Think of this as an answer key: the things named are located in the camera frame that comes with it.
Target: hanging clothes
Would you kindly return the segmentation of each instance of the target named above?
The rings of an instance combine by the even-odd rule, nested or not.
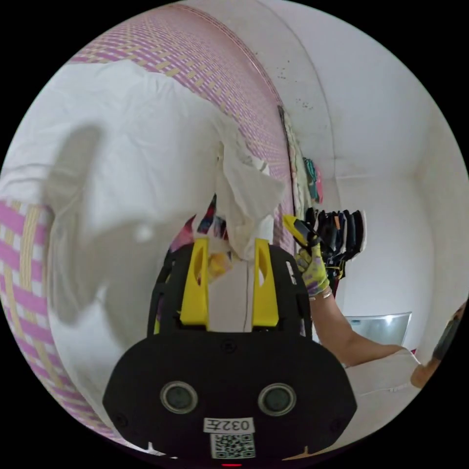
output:
[[[308,179],[308,189],[311,199],[322,204],[322,180],[319,169],[315,166],[312,160],[303,157],[304,165],[306,167],[306,176]]]
[[[216,211],[216,194],[213,196],[212,201],[207,209],[207,213],[205,214],[204,218],[199,224],[197,228],[197,232],[201,235],[206,235],[209,232],[213,224],[213,220],[215,219],[215,211]]]
[[[345,278],[346,263],[366,247],[365,212],[356,210],[350,213],[344,210],[326,213],[324,210],[309,209],[305,220],[321,239],[322,260],[335,296],[339,281]]]
[[[287,140],[288,157],[290,159],[290,171],[292,174],[293,202],[295,206],[295,216],[303,218],[306,210],[313,206],[313,201],[309,192],[308,176],[304,165],[303,155],[299,147],[297,138],[293,131],[292,122],[287,111],[278,107],[280,118],[283,123],[283,130]]]

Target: person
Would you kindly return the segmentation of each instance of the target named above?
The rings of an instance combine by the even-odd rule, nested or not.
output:
[[[396,417],[425,386],[438,368],[435,356],[421,364],[401,345],[383,345],[352,330],[335,301],[320,244],[296,255],[296,262],[310,298],[311,319],[321,345],[345,366],[357,411],[339,439],[314,454],[304,453],[287,459],[314,456],[341,448],[379,430]],[[466,303],[451,320],[461,318]]]

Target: yellow glove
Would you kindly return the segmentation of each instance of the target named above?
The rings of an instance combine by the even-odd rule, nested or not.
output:
[[[295,260],[310,297],[322,293],[329,286],[319,243],[313,246],[311,255],[306,249],[300,249]]]

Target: white wall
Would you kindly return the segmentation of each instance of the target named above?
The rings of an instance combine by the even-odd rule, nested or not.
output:
[[[417,358],[427,361],[446,322],[468,298],[469,178],[448,123],[435,106],[416,175],[435,243],[433,298]]]
[[[304,156],[332,178],[333,142],[326,101],[311,60],[289,27],[256,0],[184,0],[230,28],[256,55],[290,114]]]
[[[433,103],[416,77],[342,20],[299,3],[259,1],[290,26],[314,64],[332,121],[336,176],[414,173]]]
[[[341,207],[364,210],[366,249],[347,263],[346,316],[412,312],[404,346],[417,348],[431,303],[433,242],[423,201],[412,178],[337,180]]]
[[[322,204],[319,207],[326,212],[342,210],[341,197],[336,179],[328,179],[322,182]]]

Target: screw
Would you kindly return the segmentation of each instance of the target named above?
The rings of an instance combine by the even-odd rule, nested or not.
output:
[[[116,426],[126,427],[128,425],[127,417],[124,414],[116,415]]]
[[[234,341],[226,339],[221,343],[221,349],[225,353],[233,353],[236,351],[237,347]]]

